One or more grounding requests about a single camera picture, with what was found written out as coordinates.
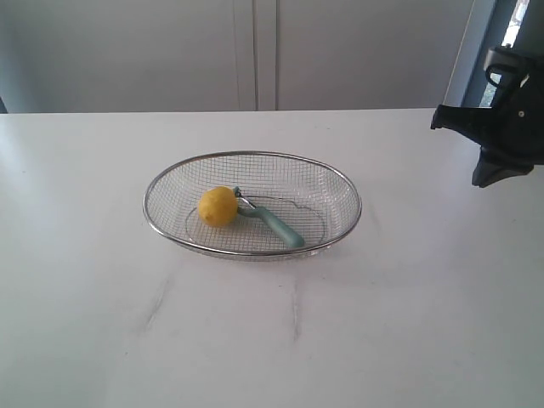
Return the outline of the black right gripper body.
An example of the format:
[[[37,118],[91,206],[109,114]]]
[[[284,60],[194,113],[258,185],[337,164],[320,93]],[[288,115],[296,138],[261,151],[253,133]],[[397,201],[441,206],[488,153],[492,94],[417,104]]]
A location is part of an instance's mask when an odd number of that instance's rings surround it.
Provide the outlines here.
[[[543,73],[532,71],[485,107],[486,144],[482,162],[497,166],[543,164]]]

